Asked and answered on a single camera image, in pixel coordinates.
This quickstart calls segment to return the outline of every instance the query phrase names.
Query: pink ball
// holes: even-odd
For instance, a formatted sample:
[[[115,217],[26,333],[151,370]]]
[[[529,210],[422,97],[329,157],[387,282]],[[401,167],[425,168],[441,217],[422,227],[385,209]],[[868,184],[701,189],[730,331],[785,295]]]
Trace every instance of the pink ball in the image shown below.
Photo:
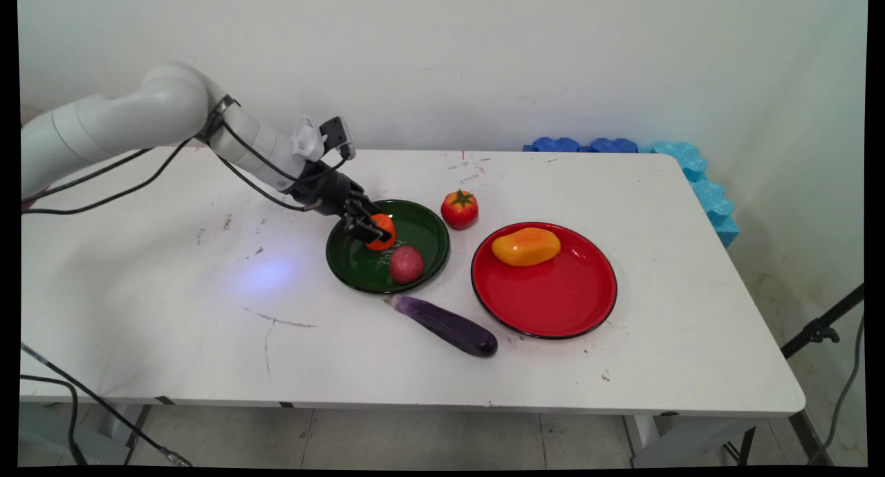
[[[417,281],[424,272],[424,259],[417,248],[409,246],[397,247],[390,254],[390,276],[398,284]]]

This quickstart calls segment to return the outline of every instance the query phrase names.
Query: mango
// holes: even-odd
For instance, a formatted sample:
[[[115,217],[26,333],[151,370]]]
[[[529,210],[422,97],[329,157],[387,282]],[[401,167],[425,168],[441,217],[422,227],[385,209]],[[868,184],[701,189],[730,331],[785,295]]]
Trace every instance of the mango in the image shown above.
[[[492,241],[492,254],[511,266],[539,265],[559,254],[559,238],[543,228],[523,228]]]

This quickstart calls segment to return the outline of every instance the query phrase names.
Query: blue foam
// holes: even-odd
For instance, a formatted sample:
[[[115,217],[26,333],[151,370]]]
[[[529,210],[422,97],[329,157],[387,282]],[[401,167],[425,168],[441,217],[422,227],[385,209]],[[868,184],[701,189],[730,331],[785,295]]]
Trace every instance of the blue foam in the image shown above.
[[[722,245],[725,247],[731,245],[737,237],[737,234],[740,234],[740,228],[737,227],[737,224],[731,216],[728,216],[725,221],[719,226],[714,226],[714,228],[716,229],[716,234],[720,237]]]
[[[556,140],[550,137],[540,137],[532,145],[522,146],[522,152],[578,152],[580,147],[581,144],[569,137]]]
[[[639,147],[627,139],[596,139],[591,141],[587,146],[588,152],[619,152],[619,153],[638,153]]]
[[[673,156],[689,181],[698,181],[701,174],[707,171],[707,162],[701,159],[698,148],[684,141],[655,141],[651,144],[651,153],[666,153],[668,156]]]
[[[734,204],[725,198],[725,188],[710,181],[705,174],[701,174],[698,181],[689,181],[689,185],[695,191],[695,196],[698,196],[707,218],[710,218],[714,226],[720,225],[731,216]]]

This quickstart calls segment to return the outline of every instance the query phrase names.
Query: white table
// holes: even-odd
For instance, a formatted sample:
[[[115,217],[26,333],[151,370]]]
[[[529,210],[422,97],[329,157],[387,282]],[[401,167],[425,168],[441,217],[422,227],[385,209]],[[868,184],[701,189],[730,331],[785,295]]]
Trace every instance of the white table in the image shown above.
[[[123,190],[170,152],[35,207]],[[22,216],[23,341],[114,402],[628,415],[636,467],[676,464],[805,405],[674,159],[360,150],[342,171],[376,200],[438,209],[456,188],[476,194],[477,224],[449,231],[448,263],[411,295],[495,333],[496,355],[464,354],[345,287],[325,257],[338,219],[269,203],[208,149],[184,149],[154,184],[92,212]],[[619,294],[597,330],[535,339],[478,303],[475,248],[529,220],[581,232],[611,260]],[[67,398],[20,384],[23,401]],[[672,411],[679,423],[661,433],[652,416]]]

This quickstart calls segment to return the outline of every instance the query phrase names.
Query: black cable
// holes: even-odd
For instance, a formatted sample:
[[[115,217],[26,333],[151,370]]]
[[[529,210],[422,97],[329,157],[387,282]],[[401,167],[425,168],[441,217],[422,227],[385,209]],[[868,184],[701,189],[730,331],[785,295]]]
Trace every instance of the black cable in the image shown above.
[[[241,174],[240,171],[237,171],[236,168],[234,168],[234,166],[232,166],[230,164],[230,162],[225,161],[225,159],[222,158],[222,156],[219,156],[217,153],[215,156],[216,156],[216,158],[221,160],[221,162],[223,162],[224,165],[227,166],[228,169],[230,169],[230,171],[233,171],[235,175],[240,177],[240,180],[245,181],[247,185],[254,188],[255,191],[257,191],[257,193],[262,194],[262,196],[265,196],[266,198],[268,198],[268,200],[272,200],[272,202],[275,202],[286,209],[297,210],[297,212],[305,212],[307,210],[304,207],[292,206],[290,204],[282,202],[282,200],[274,199],[274,196],[271,196],[271,194],[266,193],[266,191],[264,191],[261,187],[255,185],[254,183],[252,183],[252,181],[249,181],[249,178],[246,178],[243,174]]]
[[[845,387],[841,390],[841,395],[839,395],[839,401],[835,404],[835,409],[832,410],[832,421],[830,423],[830,433],[827,437],[827,442],[818,449],[817,454],[815,454],[812,459],[806,463],[806,465],[813,465],[818,458],[827,451],[829,445],[832,444],[832,439],[835,437],[835,423],[839,420],[839,410],[841,410],[841,402],[845,400],[845,395],[848,394],[848,389],[850,389],[851,384],[854,382],[854,378],[857,377],[857,371],[860,369],[860,338],[864,334],[864,317],[866,313],[860,316],[860,326],[857,327],[857,338],[854,339],[854,368],[851,370],[851,376],[849,376],[848,381],[845,382]]]
[[[66,386],[71,392],[72,399],[72,407],[71,407],[71,423],[67,427],[67,448],[70,449],[71,456],[73,457],[73,461],[77,462],[77,465],[88,465],[86,464],[86,458],[83,457],[82,451],[77,446],[77,443],[73,439],[73,430],[77,426],[77,391],[73,388],[73,386],[63,380],[55,380],[50,379],[48,377],[35,377],[34,375],[22,375],[19,374],[19,379],[22,380],[34,380],[35,382],[48,382],[51,384],[58,384],[60,386]]]
[[[97,394],[95,394],[94,392],[89,390],[89,388],[87,386],[84,386],[82,383],[80,383],[79,380],[76,380],[72,376],[68,375],[66,372],[64,372],[64,370],[55,366],[53,364],[53,362],[51,362],[50,360],[47,360],[45,357],[42,357],[42,355],[40,353],[38,353],[35,350],[32,350],[32,348],[29,348],[28,345],[24,344],[24,342],[20,342],[20,344],[21,344],[22,351],[25,351],[26,353],[31,355],[32,358],[34,358],[35,360],[44,364],[44,366],[46,366],[48,369],[50,369],[53,372],[64,377],[64,379],[67,380],[67,382],[70,382],[73,385],[78,386],[78,388],[80,388],[80,390],[82,390],[83,392],[88,394],[90,398],[95,399],[95,402],[97,402],[98,404],[101,404],[102,408],[105,408],[105,410],[110,411],[111,415],[117,417],[117,420],[123,422],[123,424],[126,427],[129,427],[130,430],[132,430],[139,437],[141,437],[143,440],[145,440],[145,442],[148,443],[148,445],[151,445],[154,449],[157,449],[157,451],[162,453],[168,459],[168,461],[173,462],[175,465],[179,465],[179,467],[191,467],[190,462],[187,461],[187,459],[181,457],[181,455],[179,455],[175,451],[171,451],[171,449],[167,449],[164,446],[158,445],[158,443],[154,442],[153,439],[149,438],[146,433],[143,433],[142,429],[139,429],[132,422],[130,422],[129,420],[126,420],[126,418],[124,418],[123,415],[120,415],[120,412],[117,412],[117,410],[114,410],[113,406],[111,406],[110,404],[107,404],[107,402],[105,402],[104,399],[100,398]]]
[[[104,168],[98,169],[98,171],[93,171],[93,172],[91,172],[91,174],[85,175],[82,178],[77,178],[77,180],[69,181],[64,185],[59,185],[58,187],[53,187],[53,188],[50,188],[49,190],[41,191],[38,194],[34,194],[34,196],[25,197],[24,199],[21,200],[21,203],[22,204],[31,203],[31,202],[34,202],[34,200],[41,199],[45,196],[51,196],[51,194],[56,193],[56,191],[62,191],[62,190],[67,190],[70,187],[76,187],[77,185],[79,185],[80,183],[83,183],[84,181],[92,180],[92,178],[95,178],[95,177],[100,176],[102,174],[106,174],[111,169],[114,169],[118,166],[122,166],[125,163],[132,161],[135,158],[138,158],[138,156],[142,156],[145,153],[151,152],[151,150],[153,150],[153,149],[139,150],[139,152],[136,152],[136,153],[133,153],[132,155],[126,156],[126,158],[120,159],[120,161],[113,163],[113,165],[104,166]]]
[[[236,141],[240,142],[241,146],[245,147],[246,150],[248,150],[249,152],[252,152],[253,156],[256,156],[256,158],[260,159],[263,163],[265,163],[265,165],[270,166],[271,169],[274,169],[274,171],[277,172],[282,177],[287,178],[287,180],[294,181],[295,183],[310,183],[312,181],[319,180],[320,178],[325,177],[325,175],[331,174],[332,171],[335,171],[336,169],[342,167],[342,165],[344,165],[344,163],[347,162],[347,159],[342,158],[341,162],[339,162],[339,163],[337,163],[337,165],[333,166],[332,169],[327,169],[326,171],[323,171],[321,174],[316,174],[316,175],[313,175],[313,176],[310,176],[307,178],[295,178],[294,176],[286,174],[284,171],[282,171],[282,169],[276,167],[273,162],[270,162],[270,161],[268,161],[268,159],[265,159],[265,156],[262,156],[261,153],[259,153],[257,150],[250,147],[248,143],[246,143],[245,141],[243,141],[243,139],[240,138],[240,135],[236,134],[234,132],[234,130],[231,130],[230,125],[227,124],[227,121],[222,121],[221,125],[222,125],[222,127],[225,128],[225,130],[227,130],[228,133],[233,135],[233,137],[234,137],[234,139],[236,139]]]
[[[124,191],[120,191],[120,193],[117,193],[117,194],[114,194],[113,196],[110,196],[110,197],[107,197],[107,198],[105,198],[105,199],[99,200],[97,203],[92,203],[92,204],[89,204],[88,206],[83,206],[82,208],[68,209],[68,210],[60,210],[60,209],[25,209],[25,210],[23,210],[23,211],[21,212],[21,214],[22,214],[22,215],[25,215],[25,214],[63,214],[63,215],[67,215],[67,214],[77,214],[77,213],[80,213],[80,212],[87,212],[87,211],[90,210],[90,209],[95,209],[95,208],[97,208],[98,206],[102,206],[102,205],[104,205],[104,204],[110,203],[111,200],[117,200],[117,199],[120,199],[120,197],[128,196],[129,194],[132,194],[133,191],[140,190],[141,188],[146,187],[146,186],[148,186],[149,184],[151,184],[151,182],[152,182],[153,180],[157,180],[157,177],[160,176],[160,174],[163,172],[163,169],[165,169],[165,167],[167,167],[167,166],[169,165],[169,162],[171,162],[171,160],[173,160],[173,159],[175,158],[175,156],[178,155],[178,153],[180,152],[180,150],[181,150],[181,149],[185,146],[185,144],[187,144],[189,141],[190,141],[190,139],[184,140],[183,142],[181,142],[181,143],[179,144],[179,146],[175,147],[174,152],[171,153],[171,155],[170,155],[170,156],[169,156],[169,157],[163,162],[163,165],[161,165],[161,166],[159,167],[159,169],[157,169],[157,172],[155,172],[155,174],[153,174],[150,178],[148,178],[148,180],[143,181],[142,183],[136,185],[135,187],[127,188],[127,189],[124,190]]]

